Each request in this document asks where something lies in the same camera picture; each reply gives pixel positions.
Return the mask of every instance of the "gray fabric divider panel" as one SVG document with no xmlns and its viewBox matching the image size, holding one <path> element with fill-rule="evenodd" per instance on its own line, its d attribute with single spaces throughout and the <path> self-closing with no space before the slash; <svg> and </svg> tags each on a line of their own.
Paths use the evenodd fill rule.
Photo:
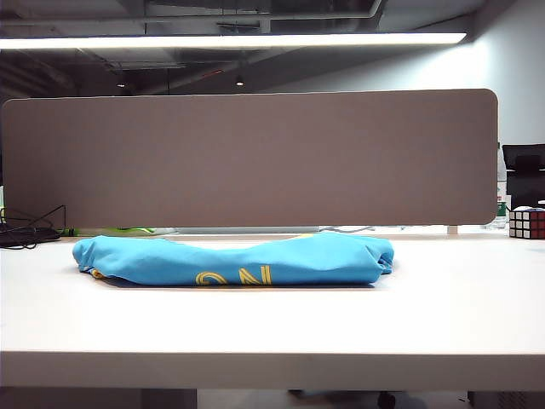
<svg viewBox="0 0 545 409">
<path fill-rule="evenodd" d="M 487 89 L 3 107 L 6 206 L 80 228 L 480 224 L 496 146 Z"/>
</svg>

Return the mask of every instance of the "bottle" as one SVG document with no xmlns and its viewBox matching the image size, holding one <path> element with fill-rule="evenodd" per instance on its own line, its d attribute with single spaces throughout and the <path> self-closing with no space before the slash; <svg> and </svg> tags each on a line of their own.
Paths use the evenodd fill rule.
<svg viewBox="0 0 545 409">
<path fill-rule="evenodd" d="M 497 213 L 492 222 L 494 228 L 505 228 L 508 223 L 507 182 L 508 173 L 503 160 L 500 142 L 497 143 Z"/>
</svg>

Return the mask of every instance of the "folded blue shirt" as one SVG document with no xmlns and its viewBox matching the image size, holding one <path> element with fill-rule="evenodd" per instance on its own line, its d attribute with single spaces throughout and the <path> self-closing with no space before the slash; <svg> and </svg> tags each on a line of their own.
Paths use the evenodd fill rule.
<svg viewBox="0 0 545 409">
<path fill-rule="evenodd" d="M 391 273 L 393 262 L 388 240 L 342 233 L 231 250 L 98 236 L 72 253 L 81 272 L 143 285 L 362 285 Z"/>
</svg>

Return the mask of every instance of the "fluorescent light fixture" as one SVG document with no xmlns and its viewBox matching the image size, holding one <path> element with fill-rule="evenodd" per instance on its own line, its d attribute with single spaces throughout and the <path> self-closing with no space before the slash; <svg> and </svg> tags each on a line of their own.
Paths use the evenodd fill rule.
<svg viewBox="0 0 545 409">
<path fill-rule="evenodd" d="M 459 43 L 462 32 L 307 34 L 264 36 L 0 38 L 0 49 L 268 49 L 343 45 L 440 45 Z"/>
</svg>

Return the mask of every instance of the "desk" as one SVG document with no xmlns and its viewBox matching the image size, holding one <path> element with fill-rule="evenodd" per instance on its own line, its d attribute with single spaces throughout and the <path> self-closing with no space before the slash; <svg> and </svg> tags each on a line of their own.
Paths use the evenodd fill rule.
<svg viewBox="0 0 545 409">
<path fill-rule="evenodd" d="M 545 242 L 393 246 L 375 288 L 321 289 L 120 287 L 70 242 L 3 251 L 3 386 L 545 390 Z"/>
</svg>

